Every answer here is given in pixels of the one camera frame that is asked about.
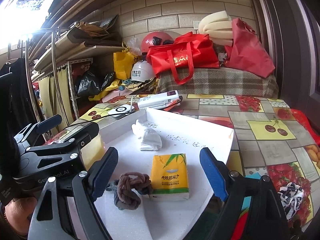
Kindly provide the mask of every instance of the table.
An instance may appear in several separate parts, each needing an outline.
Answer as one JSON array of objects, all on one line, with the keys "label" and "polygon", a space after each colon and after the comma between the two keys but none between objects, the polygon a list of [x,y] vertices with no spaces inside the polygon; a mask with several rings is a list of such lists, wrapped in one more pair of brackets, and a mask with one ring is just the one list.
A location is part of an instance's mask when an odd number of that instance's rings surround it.
[{"label": "table", "polygon": [[[111,108],[130,103],[132,96],[133,105],[138,110],[137,102],[147,95],[118,96],[96,105],[76,123],[92,120],[92,116],[88,115],[92,111],[101,116],[107,115]],[[289,226],[295,219],[300,218],[302,225],[306,225],[313,218],[320,207],[320,169],[315,162],[317,155],[313,154],[317,153],[318,147],[283,100],[228,95],[182,96],[181,105],[174,107],[171,112],[235,130],[227,163],[230,170],[236,170],[243,176],[255,173],[268,175],[276,190],[288,182],[302,186],[305,197]],[[115,121],[106,117],[95,122],[102,129]],[[197,231],[195,235],[198,235],[198,239],[202,239],[199,233],[205,234],[213,225],[210,221],[216,218],[216,214],[211,212],[210,203],[207,208],[192,229]]]}]

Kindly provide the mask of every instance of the red tote bag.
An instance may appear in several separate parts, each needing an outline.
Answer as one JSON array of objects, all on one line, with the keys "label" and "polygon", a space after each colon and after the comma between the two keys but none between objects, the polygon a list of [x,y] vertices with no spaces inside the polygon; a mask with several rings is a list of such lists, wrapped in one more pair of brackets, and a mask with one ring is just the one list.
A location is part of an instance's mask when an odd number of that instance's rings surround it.
[{"label": "red tote bag", "polygon": [[[209,35],[193,34],[192,32],[176,38],[174,44],[150,46],[147,62],[152,65],[157,77],[159,77],[159,73],[171,70],[178,85],[185,84],[192,78],[193,68],[219,67],[219,61]],[[189,76],[179,80],[176,70],[179,67],[188,67]]]},{"label": "red tote bag", "polygon": [[225,46],[229,59],[225,66],[251,72],[262,78],[274,70],[272,59],[263,48],[254,30],[239,18],[232,20],[233,46]]}]

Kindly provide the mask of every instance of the plaid blanket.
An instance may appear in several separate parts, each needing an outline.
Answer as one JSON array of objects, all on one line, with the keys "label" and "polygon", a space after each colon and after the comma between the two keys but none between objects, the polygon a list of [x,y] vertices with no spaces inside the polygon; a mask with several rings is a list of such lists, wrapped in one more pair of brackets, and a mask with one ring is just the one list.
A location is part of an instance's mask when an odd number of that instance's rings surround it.
[{"label": "plaid blanket", "polygon": [[[179,78],[188,76],[187,68],[178,69]],[[278,97],[278,85],[272,74],[260,78],[250,72],[231,68],[195,68],[193,78],[177,85],[171,71],[160,73],[157,93],[178,90],[180,94],[244,95]]]}]

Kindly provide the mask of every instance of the person's arm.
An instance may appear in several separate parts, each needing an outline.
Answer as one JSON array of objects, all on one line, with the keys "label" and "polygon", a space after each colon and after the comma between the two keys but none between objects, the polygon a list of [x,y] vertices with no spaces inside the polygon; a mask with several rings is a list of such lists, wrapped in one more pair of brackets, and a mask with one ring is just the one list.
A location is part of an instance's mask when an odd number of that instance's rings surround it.
[{"label": "person's arm", "polygon": [[37,200],[33,197],[21,198],[7,206],[0,205],[0,239],[27,239],[30,221],[28,216],[36,207]]}]

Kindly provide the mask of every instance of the white helmet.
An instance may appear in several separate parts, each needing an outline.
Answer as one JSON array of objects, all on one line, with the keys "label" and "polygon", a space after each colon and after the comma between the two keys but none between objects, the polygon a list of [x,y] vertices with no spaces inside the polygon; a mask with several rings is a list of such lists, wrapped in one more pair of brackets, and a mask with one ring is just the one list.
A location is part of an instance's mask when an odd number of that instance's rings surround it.
[{"label": "white helmet", "polygon": [[151,64],[148,62],[141,60],[133,65],[131,71],[131,80],[145,82],[146,80],[150,80],[156,77]]}]

